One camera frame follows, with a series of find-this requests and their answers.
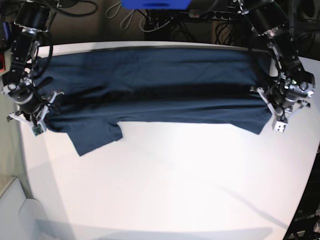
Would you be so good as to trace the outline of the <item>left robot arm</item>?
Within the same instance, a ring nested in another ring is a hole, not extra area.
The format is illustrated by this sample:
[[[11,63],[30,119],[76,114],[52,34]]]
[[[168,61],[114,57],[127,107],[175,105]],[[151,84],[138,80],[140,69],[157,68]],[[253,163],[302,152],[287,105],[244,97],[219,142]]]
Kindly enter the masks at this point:
[[[274,0],[238,0],[237,5],[252,32],[267,39],[275,60],[275,83],[268,90],[259,87],[256,91],[275,117],[274,129],[281,131],[295,112],[295,104],[299,109],[310,107],[306,100],[315,92],[315,77],[305,71],[292,43],[288,17]]]

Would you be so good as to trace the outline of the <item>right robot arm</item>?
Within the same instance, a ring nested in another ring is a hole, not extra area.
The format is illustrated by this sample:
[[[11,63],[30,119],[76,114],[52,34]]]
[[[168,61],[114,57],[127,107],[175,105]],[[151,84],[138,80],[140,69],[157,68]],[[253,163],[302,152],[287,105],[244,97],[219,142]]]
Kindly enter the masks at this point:
[[[59,111],[54,101],[60,92],[53,91],[49,96],[39,93],[54,80],[50,76],[42,77],[52,60],[52,45],[42,69],[37,66],[41,46],[39,36],[49,31],[48,20],[54,17],[44,0],[25,0],[13,22],[17,32],[9,36],[9,42],[0,50],[0,92],[18,106],[7,120],[27,124],[35,135],[46,131],[49,111]]]

